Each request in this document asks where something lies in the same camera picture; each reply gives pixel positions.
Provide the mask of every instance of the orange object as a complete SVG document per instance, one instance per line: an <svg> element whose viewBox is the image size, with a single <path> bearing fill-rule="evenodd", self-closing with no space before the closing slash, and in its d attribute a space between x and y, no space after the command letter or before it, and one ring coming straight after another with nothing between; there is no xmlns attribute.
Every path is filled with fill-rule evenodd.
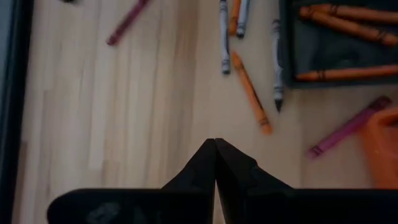
<svg viewBox="0 0 398 224"><path fill-rule="evenodd" d="M398 24L398 12L378 11L364 7L339 6L333 4L315 4L311 10L325 12L331 16L359 21L380 22L385 24Z"/></svg>
<svg viewBox="0 0 398 224"><path fill-rule="evenodd" d="M232 6L232 16L231 20L229 21L229 35L236 35L240 8L241 8L241 0L234 0L234 4Z"/></svg>
<svg viewBox="0 0 398 224"><path fill-rule="evenodd" d="M398 44L398 37L386 31L380 31L372 27L362 26L356 22L347 21L325 12L311 10L310 7L301 7L300 15L305 19L311 19L319 24L328 26L332 29L360 37L364 40L381 42L387 46L395 46Z"/></svg>
<svg viewBox="0 0 398 224"><path fill-rule="evenodd" d="M398 74L398 65L382 65L366 68L346 68L322 70L302 73L297 76L300 81L328 81L328 80L352 80L359 78L385 77Z"/></svg>
<svg viewBox="0 0 398 224"><path fill-rule="evenodd" d="M398 108L376 113L361 130L363 148L378 189L398 189Z"/></svg>
<svg viewBox="0 0 398 224"><path fill-rule="evenodd" d="M232 63L235 66L235 69L239 73L239 77L241 78L241 83L246 91L246 94L249 97L249 101L251 106L253 107L254 114L256 115L257 121L261 125L262 132L266 135L270 135L272 133L272 127L269 123L268 117L264 108L261 105L259 98L257 97L256 91L250 81L248 73L244 68L241 58L237 55L236 52L232 52Z"/></svg>

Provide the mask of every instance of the gray crayon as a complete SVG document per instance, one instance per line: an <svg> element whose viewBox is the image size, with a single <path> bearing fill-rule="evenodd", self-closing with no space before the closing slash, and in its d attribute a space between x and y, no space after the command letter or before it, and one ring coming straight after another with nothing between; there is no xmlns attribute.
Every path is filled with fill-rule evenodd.
<svg viewBox="0 0 398 224"><path fill-rule="evenodd" d="M227 75L231 71L231 62L229 59L229 41L228 41L228 5L226 0L220 0L220 31L221 31L221 68L223 74Z"/></svg>
<svg viewBox="0 0 398 224"><path fill-rule="evenodd" d="M241 1L241 8L239 10L239 19L238 19L238 29L236 30L236 36L239 39L242 39L244 37L244 33L246 32L246 24L248 23L249 5L250 5L250 0Z"/></svg>
<svg viewBox="0 0 398 224"><path fill-rule="evenodd" d="M282 81L282 68L280 67L278 62L279 31L280 31L280 22L278 19L276 19L272 23L272 58L274 59L274 68L275 68L274 100L278 112L280 112L280 108L282 107L284 100L284 84Z"/></svg>

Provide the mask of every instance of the orange container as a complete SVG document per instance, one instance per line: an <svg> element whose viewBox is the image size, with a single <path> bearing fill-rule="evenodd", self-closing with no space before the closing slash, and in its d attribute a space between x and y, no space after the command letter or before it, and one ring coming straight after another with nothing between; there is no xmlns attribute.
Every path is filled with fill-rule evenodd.
<svg viewBox="0 0 398 224"><path fill-rule="evenodd" d="M361 130L374 187L398 189L398 108L376 113Z"/></svg>

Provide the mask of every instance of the wooden floor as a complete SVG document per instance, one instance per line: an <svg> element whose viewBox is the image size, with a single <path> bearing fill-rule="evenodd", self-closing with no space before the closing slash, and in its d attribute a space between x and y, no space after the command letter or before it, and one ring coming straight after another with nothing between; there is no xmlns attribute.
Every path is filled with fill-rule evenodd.
<svg viewBox="0 0 398 224"><path fill-rule="evenodd" d="M161 187L206 138L225 138L293 187L370 187L356 136L315 162L303 151L380 94L397 100L397 88L287 91L278 114L277 1L252 1L231 48L269 113L275 132L264 136L237 74L220 72L218 1L152 0L107 46L135 2L35 0L15 223L46 223L48 204L72 189Z"/></svg>

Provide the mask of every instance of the pink crayon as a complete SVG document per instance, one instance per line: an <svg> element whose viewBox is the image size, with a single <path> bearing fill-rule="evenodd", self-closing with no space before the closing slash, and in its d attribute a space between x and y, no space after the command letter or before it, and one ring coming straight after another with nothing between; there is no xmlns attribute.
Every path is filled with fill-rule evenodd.
<svg viewBox="0 0 398 224"><path fill-rule="evenodd" d="M106 43L110 46L116 45L120 38L123 36L126 29L134 22L139 13L143 10L143 8L147 5L149 0L139 0L136 5L132 7L129 13L125 16L123 21L118 25L116 30L112 33L112 35L107 39Z"/></svg>
<svg viewBox="0 0 398 224"><path fill-rule="evenodd" d="M352 118L347 123L342 125L342 127L337 129L334 133L320 141L320 143L318 143L316 146L310 148L306 152L306 155L311 159L315 159L318 156L322 155L327 150L331 149L333 146L339 143L342 139L364 126L372 115L380 110L385 109L391 103L392 101L390 98L386 96L380 96L375 101L373 101L367 108L359 112L354 118Z"/></svg>

